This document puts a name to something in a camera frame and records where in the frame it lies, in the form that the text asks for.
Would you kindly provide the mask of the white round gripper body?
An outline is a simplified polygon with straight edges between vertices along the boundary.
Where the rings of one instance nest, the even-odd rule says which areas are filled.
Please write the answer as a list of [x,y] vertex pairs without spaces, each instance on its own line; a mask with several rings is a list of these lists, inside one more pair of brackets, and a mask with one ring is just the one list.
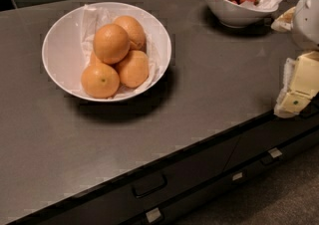
[[291,33],[293,40],[301,49],[319,49],[319,0],[298,1]]

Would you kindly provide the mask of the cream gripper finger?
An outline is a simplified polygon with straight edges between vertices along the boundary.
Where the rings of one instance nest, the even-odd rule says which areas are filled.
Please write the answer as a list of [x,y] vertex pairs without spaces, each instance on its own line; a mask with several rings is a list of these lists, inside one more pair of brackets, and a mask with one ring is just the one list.
[[274,114],[281,118],[299,115],[318,93],[319,52],[304,53],[295,60],[288,58]]
[[274,22],[271,24],[271,29],[277,32],[291,32],[292,31],[292,22],[293,16],[296,8],[292,7],[280,15]]

